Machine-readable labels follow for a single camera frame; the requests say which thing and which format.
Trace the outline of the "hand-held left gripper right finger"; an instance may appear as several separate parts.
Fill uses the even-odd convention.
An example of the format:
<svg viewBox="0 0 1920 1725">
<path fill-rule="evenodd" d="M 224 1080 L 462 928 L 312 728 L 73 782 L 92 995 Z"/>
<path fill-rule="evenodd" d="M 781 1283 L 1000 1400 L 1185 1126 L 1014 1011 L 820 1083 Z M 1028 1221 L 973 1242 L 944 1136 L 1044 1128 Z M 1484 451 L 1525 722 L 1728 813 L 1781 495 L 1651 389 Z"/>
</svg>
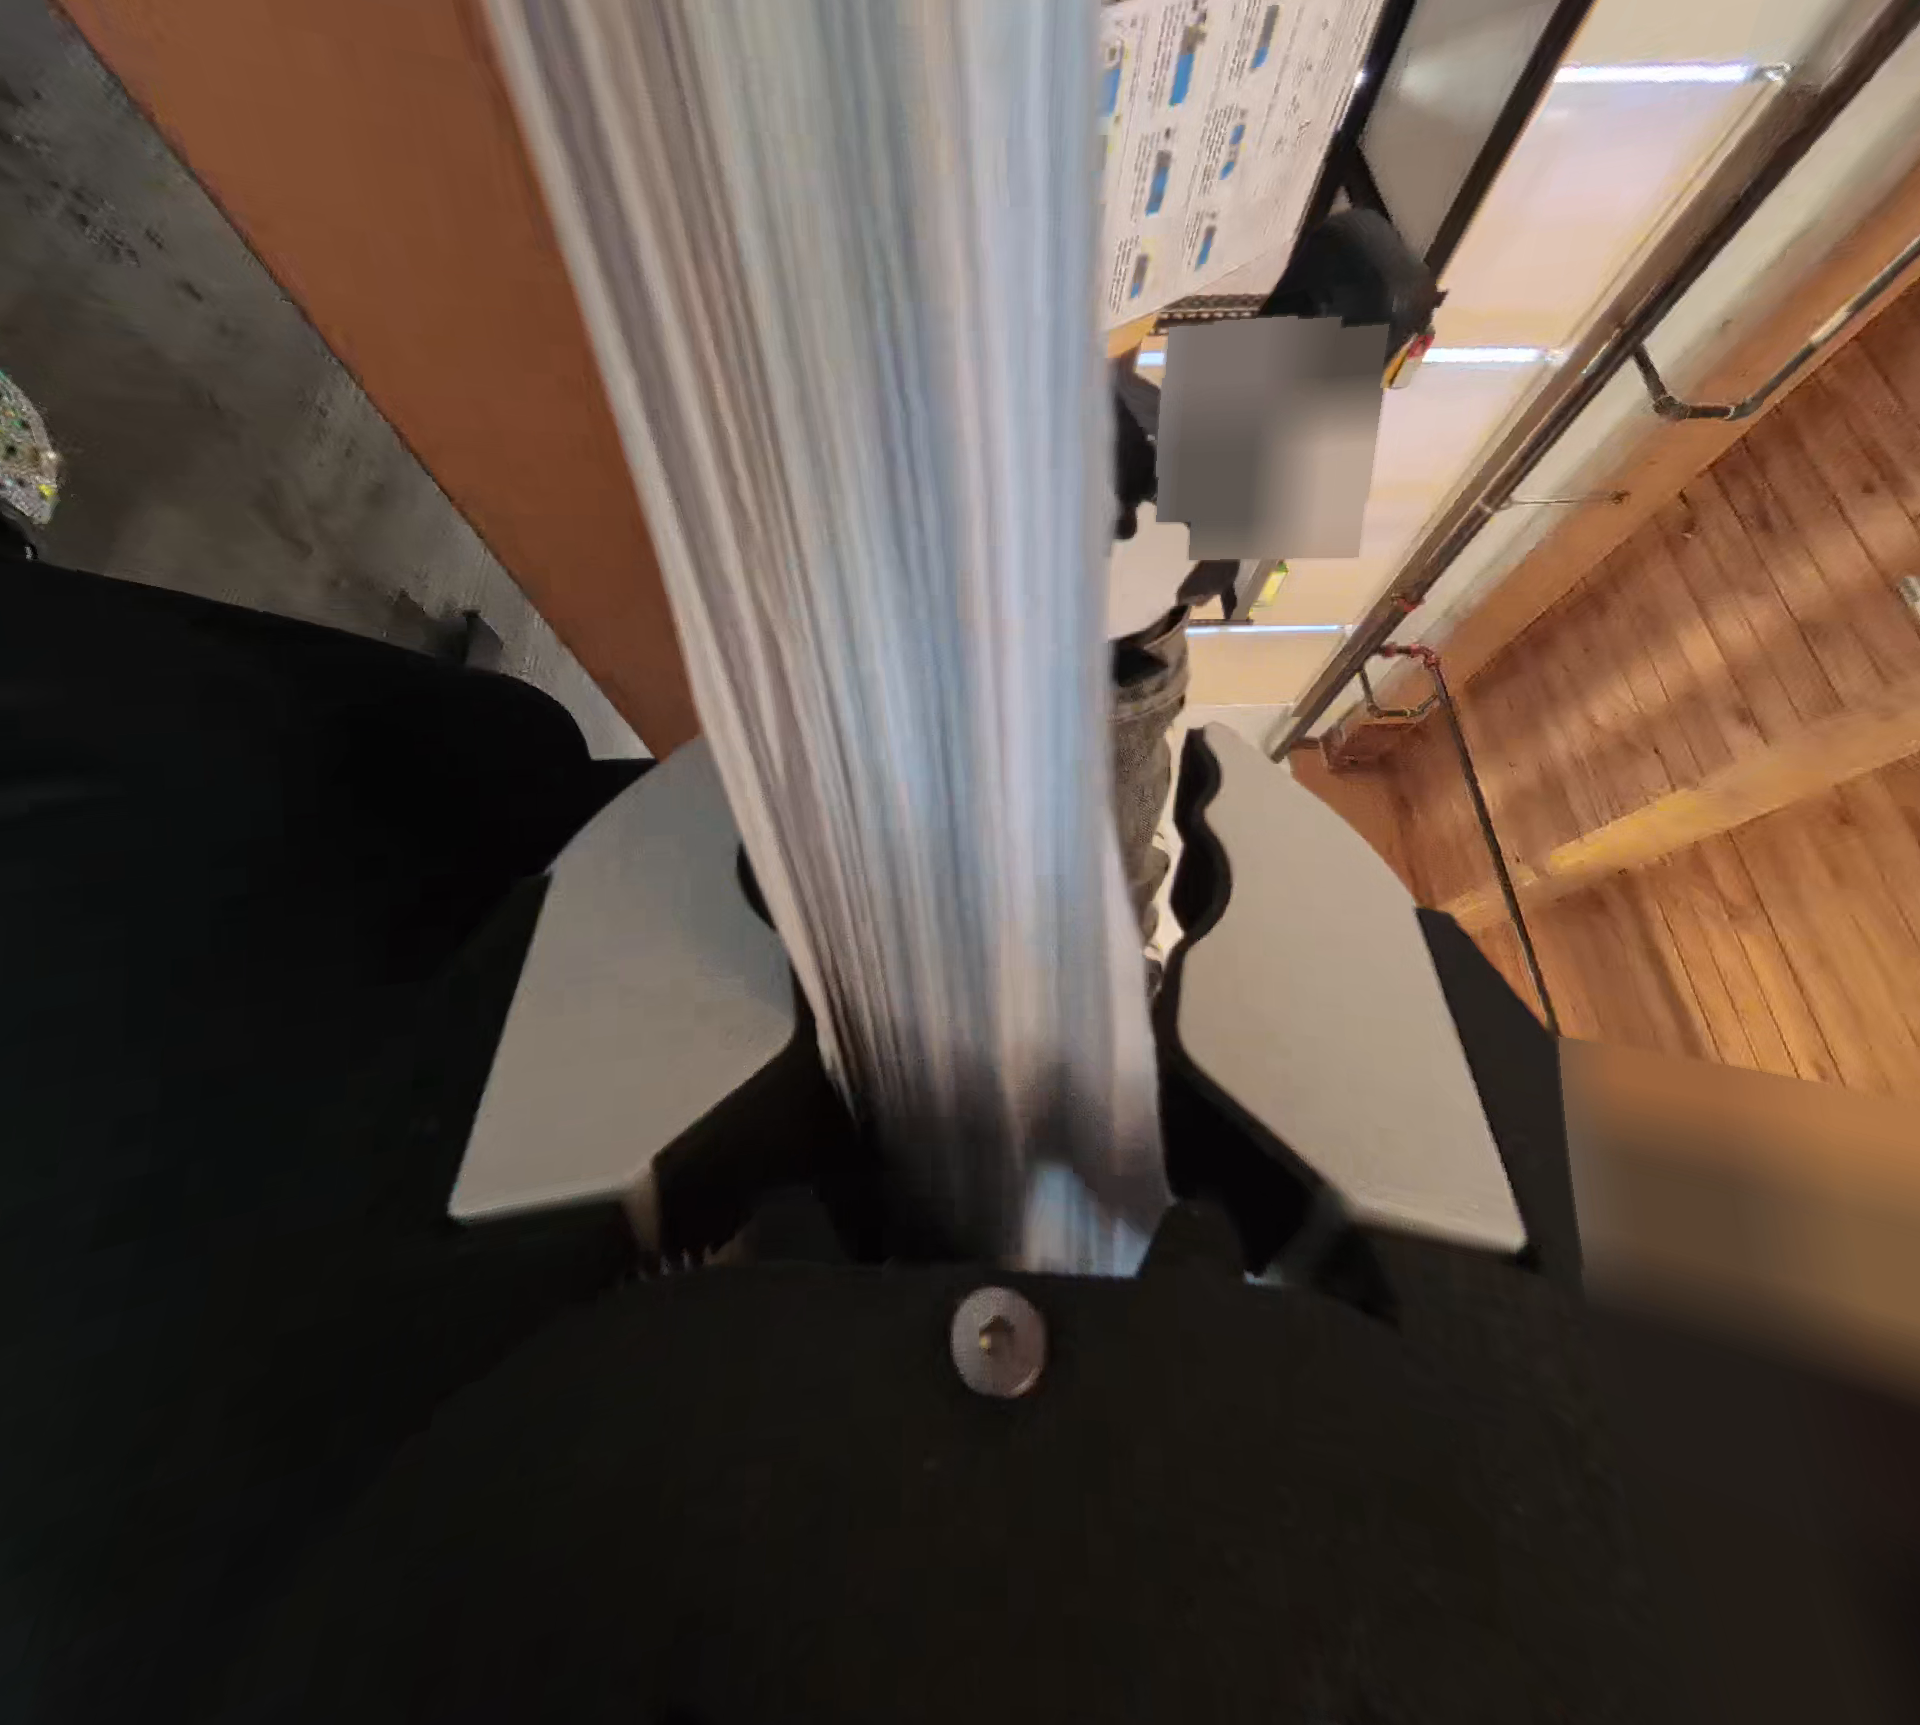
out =
<svg viewBox="0 0 1920 1725">
<path fill-rule="evenodd" d="M 1515 1260 L 1527 1232 L 1418 909 L 1384 856 L 1235 730 L 1184 732 L 1177 940 L 1154 1028 L 1166 1166 L 1254 1276 L 1376 1232 Z"/>
</svg>

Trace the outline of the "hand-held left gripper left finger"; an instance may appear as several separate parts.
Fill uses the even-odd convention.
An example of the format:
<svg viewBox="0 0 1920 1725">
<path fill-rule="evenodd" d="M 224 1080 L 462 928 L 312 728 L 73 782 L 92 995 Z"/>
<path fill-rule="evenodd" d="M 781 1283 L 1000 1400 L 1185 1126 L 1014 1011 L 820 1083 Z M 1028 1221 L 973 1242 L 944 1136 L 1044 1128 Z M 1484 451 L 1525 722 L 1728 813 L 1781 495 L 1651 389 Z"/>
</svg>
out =
<svg viewBox="0 0 1920 1725">
<path fill-rule="evenodd" d="M 448 1194 L 463 1226 L 659 1211 L 656 1163 L 798 1028 L 787 957 L 752 909 L 707 741 L 619 791 L 556 856 Z"/>
</svg>

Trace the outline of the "stack of white paper sheets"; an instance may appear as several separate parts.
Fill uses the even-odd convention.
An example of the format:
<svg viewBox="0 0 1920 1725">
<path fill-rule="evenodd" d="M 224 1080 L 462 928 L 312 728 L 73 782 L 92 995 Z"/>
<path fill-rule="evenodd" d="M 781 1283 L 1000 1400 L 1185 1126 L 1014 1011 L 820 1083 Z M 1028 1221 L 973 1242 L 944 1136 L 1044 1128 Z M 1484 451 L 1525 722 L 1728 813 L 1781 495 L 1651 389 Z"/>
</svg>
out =
<svg viewBox="0 0 1920 1725">
<path fill-rule="evenodd" d="M 1100 0 L 483 0 L 685 679 L 902 1218 L 1172 1197 L 1110 741 Z"/>
</svg>

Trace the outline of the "black round object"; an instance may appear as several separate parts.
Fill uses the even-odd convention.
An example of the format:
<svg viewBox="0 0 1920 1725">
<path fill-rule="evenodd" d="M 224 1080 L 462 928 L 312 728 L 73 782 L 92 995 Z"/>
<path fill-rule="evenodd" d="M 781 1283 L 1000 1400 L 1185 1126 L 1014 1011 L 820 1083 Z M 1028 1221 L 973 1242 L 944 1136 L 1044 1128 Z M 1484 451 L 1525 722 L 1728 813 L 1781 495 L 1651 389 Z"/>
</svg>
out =
<svg viewBox="0 0 1920 1725">
<path fill-rule="evenodd" d="M 1427 261 L 1370 208 L 1346 208 L 1304 232 L 1260 306 L 1261 317 L 1384 323 L 1393 344 L 1424 332 L 1441 289 Z"/>
</svg>

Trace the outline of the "printed instruction sheet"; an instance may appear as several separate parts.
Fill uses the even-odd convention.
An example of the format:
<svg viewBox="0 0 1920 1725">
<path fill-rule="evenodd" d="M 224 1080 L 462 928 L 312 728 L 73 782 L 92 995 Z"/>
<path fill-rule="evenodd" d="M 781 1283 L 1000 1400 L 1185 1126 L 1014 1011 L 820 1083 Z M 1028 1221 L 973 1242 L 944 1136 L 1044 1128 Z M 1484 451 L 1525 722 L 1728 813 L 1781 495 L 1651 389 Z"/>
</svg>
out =
<svg viewBox="0 0 1920 1725">
<path fill-rule="evenodd" d="M 1106 1 L 1095 98 L 1106 329 L 1279 279 L 1385 1 Z"/>
</svg>

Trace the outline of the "wooden table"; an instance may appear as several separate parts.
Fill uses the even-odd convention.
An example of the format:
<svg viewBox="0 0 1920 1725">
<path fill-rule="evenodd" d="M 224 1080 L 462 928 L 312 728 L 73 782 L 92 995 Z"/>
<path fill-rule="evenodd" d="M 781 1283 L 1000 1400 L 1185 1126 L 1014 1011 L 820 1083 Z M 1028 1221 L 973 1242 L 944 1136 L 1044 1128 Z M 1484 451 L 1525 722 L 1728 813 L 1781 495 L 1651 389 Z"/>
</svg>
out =
<svg viewBox="0 0 1920 1725">
<path fill-rule="evenodd" d="M 53 0 L 658 756 L 699 730 L 481 0 Z"/>
</svg>

